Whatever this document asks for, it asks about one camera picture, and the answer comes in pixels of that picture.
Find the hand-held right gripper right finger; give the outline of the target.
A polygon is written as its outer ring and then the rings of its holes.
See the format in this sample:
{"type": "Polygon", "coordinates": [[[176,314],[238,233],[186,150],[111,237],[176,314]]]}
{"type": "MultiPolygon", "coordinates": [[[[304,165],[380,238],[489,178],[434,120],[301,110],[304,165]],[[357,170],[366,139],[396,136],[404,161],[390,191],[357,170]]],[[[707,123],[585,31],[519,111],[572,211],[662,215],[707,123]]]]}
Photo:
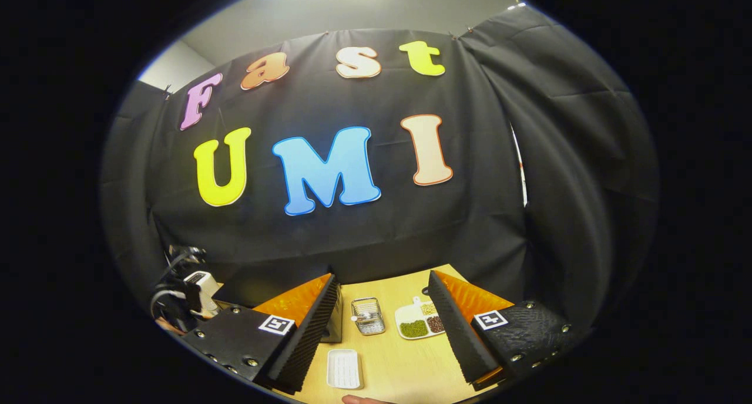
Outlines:
{"type": "Polygon", "coordinates": [[[475,390],[529,378],[586,335],[541,302],[513,303],[438,270],[429,274],[428,294],[475,390]]]}

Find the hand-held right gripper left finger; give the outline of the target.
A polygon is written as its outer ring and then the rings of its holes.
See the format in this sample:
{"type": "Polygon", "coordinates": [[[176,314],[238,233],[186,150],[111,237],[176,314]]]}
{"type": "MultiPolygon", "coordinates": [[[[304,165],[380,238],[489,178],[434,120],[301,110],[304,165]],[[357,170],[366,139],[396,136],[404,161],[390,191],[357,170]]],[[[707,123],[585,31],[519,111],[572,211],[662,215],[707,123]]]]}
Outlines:
{"type": "Polygon", "coordinates": [[[340,283],[327,273],[254,308],[229,306],[182,341],[245,382],[300,392],[339,297],[340,283]]]}

